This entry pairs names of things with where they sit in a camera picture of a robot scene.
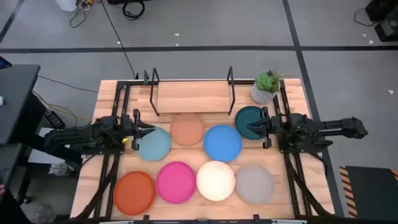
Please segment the black power adapter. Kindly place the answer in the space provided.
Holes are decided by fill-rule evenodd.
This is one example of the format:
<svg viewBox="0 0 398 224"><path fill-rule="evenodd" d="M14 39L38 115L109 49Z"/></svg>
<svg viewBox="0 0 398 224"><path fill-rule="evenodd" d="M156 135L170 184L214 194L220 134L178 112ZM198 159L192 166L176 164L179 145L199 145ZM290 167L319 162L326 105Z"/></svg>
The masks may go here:
<svg viewBox="0 0 398 224"><path fill-rule="evenodd" d="M44 114L47 121L55 128L55 129L64 129L65 123L59 117L59 115L54 111L46 111Z"/></svg>

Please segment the black aluminium table frame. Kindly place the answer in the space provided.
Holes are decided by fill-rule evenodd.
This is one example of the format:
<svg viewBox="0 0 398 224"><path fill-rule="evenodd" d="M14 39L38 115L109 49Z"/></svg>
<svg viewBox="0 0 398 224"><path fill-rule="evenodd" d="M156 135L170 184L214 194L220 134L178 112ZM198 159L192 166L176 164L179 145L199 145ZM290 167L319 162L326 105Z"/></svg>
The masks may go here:
<svg viewBox="0 0 398 224"><path fill-rule="evenodd" d="M99 86L99 93L95 106L94 118L111 115L113 108L114 96L118 82L127 80L102 80ZM129 102L127 103L127 112L132 115L134 108L141 112L141 118L145 123L150 123L170 131L170 124L173 114L156 115L150 103L150 81L148 85L141 84L143 80L131 80L132 86L129 91ZM167 87L183 88L184 86L193 87L193 84L209 84L208 82L226 82L226 80L166 80L160 81L168 84ZM235 102L230 115L227 113L204 113L201 119L205 126L205 132L217 124L225 124L234 126L234 117L236 113L245 106L254 106L251 98L251 89L254 80L235 80L234 92ZM300 79L284 79L287 99L291 112L308 114L308 106ZM99 217L105 217L108 201L110 202L111 219L112 220L143 220L144 215L149 215L150 220L243 220L253 219L253 215L258 214L262 219L294 218L294 206L292 203L292 194L290 193L289 179L285 168L284 155L277 147L275 136L271 136L272 147L269 149L262 148L260 140L242 139L243 149L239 156L232 162L226 162L234 171L234 174L243 166L257 164L267 169L274 180L274 191L272 197L264 205L252 205L246 203L236 193L235 189L231 195L225 200L211 201L202 196L195 186L192 196L184 203L174 204L168 203L161 196L157 195L154 203L148 211L140 215L128 216L120 212L117 207L113 206L113 193L109 191L109 187L105 190L100 201ZM161 160L150 162L142 160L138 156L138 152L131 149L131 140L127 142L124 153L119 157L118 176L116 180L129 172L138 170L151 175L156 179L158 172L170 162L180 161L188 164L194 171L195 175L199 168L211 159L203 148L203 140L191 145L180 145L172 139L171 149L169 153ZM80 214L93 198L97 191L103 167L104 156L95 156L88 161L82 168L76 188L75 198L73 201L71 217ZM322 207L330 214L335 214L333 202L331 200L330 189L326 181L324 166L321 161L309 154L300 153L302 170L305 177L306 185L322 205Z"/></svg>

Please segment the grey plate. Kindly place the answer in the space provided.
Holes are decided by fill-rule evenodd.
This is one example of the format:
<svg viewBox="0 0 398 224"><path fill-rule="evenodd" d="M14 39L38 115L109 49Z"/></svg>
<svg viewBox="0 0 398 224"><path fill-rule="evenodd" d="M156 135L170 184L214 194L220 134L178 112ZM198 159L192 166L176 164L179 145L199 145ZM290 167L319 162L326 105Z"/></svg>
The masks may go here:
<svg viewBox="0 0 398 224"><path fill-rule="evenodd" d="M245 202L262 205L271 199L274 182L271 174L262 166L247 165L237 171L235 188Z"/></svg>

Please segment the pink plate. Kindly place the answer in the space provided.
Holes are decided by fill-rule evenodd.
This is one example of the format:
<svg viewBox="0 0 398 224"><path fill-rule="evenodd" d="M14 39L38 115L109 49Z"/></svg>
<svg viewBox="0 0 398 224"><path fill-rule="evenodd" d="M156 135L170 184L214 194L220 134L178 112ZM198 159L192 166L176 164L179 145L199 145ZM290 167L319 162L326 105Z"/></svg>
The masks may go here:
<svg viewBox="0 0 398 224"><path fill-rule="evenodd" d="M157 174L155 186L159 196L166 202L185 203L196 190L196 175L188 164L180 161L170 162Z"/></svg>

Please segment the white container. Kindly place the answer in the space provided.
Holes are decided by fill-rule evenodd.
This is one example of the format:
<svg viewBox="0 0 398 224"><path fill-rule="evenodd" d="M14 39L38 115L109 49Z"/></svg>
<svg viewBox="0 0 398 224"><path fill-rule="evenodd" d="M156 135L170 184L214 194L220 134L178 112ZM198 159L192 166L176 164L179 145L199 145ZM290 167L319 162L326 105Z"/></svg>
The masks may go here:
<svg viewBox="0 0 398 224"><path fill-rule="evenodd" d="M55 2L66 12L73 12L77 8L76 0L55 0Z"/></svg>

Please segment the black desk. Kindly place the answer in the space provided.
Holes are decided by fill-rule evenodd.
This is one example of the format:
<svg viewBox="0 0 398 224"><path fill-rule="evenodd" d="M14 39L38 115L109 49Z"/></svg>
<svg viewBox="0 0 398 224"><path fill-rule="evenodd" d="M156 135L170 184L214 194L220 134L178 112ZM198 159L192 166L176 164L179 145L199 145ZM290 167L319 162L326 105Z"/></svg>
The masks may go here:
<svg viewBox="0 0 398 224"><path fill-rule="evenodd" d="M13 65L0 69L0 144L27 142L35 135L46 107L33 94L40 66Z"/></svg>

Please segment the light teal plate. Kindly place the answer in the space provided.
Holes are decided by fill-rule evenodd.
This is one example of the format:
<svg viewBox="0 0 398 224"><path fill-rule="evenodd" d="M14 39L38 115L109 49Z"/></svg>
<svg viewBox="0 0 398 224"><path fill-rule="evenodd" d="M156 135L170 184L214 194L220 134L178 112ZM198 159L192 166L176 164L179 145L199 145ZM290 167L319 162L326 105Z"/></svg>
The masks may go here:
<svg viewBox="0 0 398 224"><path fill-rule="evenodd" d="M147 161L159 161L164 158L171 148L170 134L163 128L155 130L138 140L139 157Z"/></svg>

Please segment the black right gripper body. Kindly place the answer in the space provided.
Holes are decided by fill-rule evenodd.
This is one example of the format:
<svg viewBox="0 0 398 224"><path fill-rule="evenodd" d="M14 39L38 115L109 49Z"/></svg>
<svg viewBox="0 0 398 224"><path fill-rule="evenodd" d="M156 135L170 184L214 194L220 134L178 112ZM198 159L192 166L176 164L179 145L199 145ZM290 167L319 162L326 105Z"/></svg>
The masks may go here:
<svg viewBox="0 0 398 224"><path fill-rule="evenodd" d="M276 112L276 116L280 116L282 117L282 113L280 112L280 108L278 106L275 107L275 112ZM272 141L269 137L270 134L274 134L271 133L271 118L269 116L269 112L268 112L268 107L263 107L262 108L262 118L264 118L264 142L263 142L263 148L264 149L268 149L272 146Z"/></svg>

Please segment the orange plate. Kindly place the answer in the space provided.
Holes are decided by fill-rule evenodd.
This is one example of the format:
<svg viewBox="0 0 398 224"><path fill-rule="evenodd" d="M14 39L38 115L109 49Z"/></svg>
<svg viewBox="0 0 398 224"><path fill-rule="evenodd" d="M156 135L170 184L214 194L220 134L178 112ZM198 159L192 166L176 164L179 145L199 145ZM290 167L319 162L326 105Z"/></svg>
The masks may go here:
<svg viewBox="0 0 398 224"><path fill-rule="evenodd" d="M114 189L116 208L125 215L139 215L148 210L156 196L155 182L142 171L133 171L121 177Z"/></svg>

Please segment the black equipment case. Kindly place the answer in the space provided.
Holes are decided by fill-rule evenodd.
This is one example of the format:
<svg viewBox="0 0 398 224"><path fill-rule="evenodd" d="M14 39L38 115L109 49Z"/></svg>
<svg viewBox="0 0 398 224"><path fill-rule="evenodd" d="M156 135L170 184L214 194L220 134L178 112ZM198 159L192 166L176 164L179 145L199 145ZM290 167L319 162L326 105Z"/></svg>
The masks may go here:
<svg viewBox="0 0 398 224"><path fill-rule="evenodd" d="M368 15L370 24L356 19L361 10ZM375 25L374 30L381 42L398 42L398 0L371 0L365 8L354 12L353 20L365 27Z"/></svg>

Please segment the salmon plate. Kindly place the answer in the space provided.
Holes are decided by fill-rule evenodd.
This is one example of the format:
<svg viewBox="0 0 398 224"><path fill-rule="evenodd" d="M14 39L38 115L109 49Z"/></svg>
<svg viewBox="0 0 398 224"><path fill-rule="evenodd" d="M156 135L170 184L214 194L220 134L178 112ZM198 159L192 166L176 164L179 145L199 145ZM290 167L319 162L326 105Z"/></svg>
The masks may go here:
<svg viewBox="0 0 398 224"><path fill-rule="evenodd" d="M195 114L180 114L174 117L170 125L172 139L183 146L198 143L204 136L205 127L201 118Z"/></svg>

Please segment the cream plate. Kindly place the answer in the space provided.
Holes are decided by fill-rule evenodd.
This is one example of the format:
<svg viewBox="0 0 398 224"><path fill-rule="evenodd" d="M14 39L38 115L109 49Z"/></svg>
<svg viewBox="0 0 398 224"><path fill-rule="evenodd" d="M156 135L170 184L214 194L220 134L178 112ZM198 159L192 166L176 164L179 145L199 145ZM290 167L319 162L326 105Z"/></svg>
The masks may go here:
<svg viewBox="0 0 398 224"><path fill-rule="evenodd" d="M229 165L220 161L209 161L197 172L197 189L206 199L222 201L227 199L235 188L235 175Z"/></svg>

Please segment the white crumpled bag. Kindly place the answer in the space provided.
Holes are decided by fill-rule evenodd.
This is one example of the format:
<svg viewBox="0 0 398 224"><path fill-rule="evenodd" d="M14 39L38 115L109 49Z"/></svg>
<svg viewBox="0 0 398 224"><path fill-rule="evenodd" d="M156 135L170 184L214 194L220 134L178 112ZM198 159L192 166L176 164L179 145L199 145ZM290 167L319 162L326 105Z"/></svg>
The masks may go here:
<svg viewBox="0 0 398 224"><path fill-rule="evenodd" d="M52 164L49 167L49 174L56 176L69 176L74 173L74 168L66 163Z"/></svg>

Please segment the white triangle-patterned pot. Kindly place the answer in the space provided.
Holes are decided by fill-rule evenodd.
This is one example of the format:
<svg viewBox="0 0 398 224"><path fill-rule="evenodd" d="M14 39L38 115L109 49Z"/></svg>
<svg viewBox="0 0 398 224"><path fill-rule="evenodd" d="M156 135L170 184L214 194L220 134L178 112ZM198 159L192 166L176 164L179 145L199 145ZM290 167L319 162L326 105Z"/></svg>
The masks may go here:
<svg viewBox="0 0 398 224"><path fill-rule="evenodd" d="M257 103L257 104L268 104L270 103L276 96L277 96L278 91L275 91L273 93L265 90L260 90L257 87L257 82L254 82L252 90L251 90L251 98Z"/></svg>

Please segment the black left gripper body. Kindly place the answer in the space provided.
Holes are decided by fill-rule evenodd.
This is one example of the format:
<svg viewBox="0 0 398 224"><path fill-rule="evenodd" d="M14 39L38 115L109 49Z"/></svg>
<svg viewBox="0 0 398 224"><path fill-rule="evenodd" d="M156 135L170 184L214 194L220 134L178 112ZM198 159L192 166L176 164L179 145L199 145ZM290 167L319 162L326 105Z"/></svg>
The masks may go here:
<svg viewBox="0 0 398 224"><path fill-rule="evenodd" d="M121 137L122 137L122 140L124 139L124 138L127 138L128 136L132 136L133 137L133 140L132 140L132 143L131 143L131 147L132 147L132 149L133 150L135 150L135 151L138 151L139 150L139 144L138 144L138 138L139 138L139 122L140 122L140 117L141 117L141 114L140 114L140 112L139 112L139 110L138 109L134 109L133 110L133 120L132 120L132 123L133 123L133 125L132 125L132 131L131 131L131 133L124 133L124 132L122 132L121 131L121 129L120 129L120 126L119 126L119 130L120 130L120 133L121 133Z"/></svg>

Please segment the green succulent plant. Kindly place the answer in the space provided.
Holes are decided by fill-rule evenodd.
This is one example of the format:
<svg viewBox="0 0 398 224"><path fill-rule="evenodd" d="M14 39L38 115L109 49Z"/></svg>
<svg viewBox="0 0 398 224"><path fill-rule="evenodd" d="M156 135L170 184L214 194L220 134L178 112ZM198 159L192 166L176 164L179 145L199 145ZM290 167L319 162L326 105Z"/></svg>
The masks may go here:
<svg viewBox="0 0 398 224"><path fill-rule="evenodd" d="M258 90L274 93L279 89L280 72L276 69L260 73L256 77L256 87Z"/></svg>

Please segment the black mat with hazard stripes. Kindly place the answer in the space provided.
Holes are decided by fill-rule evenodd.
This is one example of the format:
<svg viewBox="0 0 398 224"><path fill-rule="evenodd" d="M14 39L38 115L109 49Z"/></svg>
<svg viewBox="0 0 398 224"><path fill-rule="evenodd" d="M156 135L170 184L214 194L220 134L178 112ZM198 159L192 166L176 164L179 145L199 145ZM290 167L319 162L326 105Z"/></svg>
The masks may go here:
<svg viewBox="0 0 398 224"><path fill-rule="evenodd" d="M398 223L398 170L341 166L340 176L350 218Z"/></svg>

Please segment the dark teal plate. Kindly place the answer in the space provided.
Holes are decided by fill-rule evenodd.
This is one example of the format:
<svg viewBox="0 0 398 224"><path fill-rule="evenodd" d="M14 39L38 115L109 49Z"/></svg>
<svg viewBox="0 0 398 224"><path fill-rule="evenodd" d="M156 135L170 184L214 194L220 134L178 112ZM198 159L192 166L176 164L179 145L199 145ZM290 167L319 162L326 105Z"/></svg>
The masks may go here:
<svg viewBox="0 0 398 224"><path fill-rule="evenodd" d="M242 137L252 140L262 139L263 134L258 135L248 129L247 124L253 123L261 119L261 109L256 106L246 106L238 111L235 116L235 127Z"/></svg>

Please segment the blue plate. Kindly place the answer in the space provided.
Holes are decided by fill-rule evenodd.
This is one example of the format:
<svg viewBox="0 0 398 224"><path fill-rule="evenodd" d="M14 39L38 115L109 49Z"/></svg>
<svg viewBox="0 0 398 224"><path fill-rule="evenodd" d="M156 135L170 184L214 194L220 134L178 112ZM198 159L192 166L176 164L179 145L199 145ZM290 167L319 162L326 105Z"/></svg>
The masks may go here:
<svg viewBox="0 0 398 224"><path fill-rule="evenodd" d="M231 162L241 152L242 139L237 130L231 126L219 124L206 132L203 147L211 159Z"/></svg>

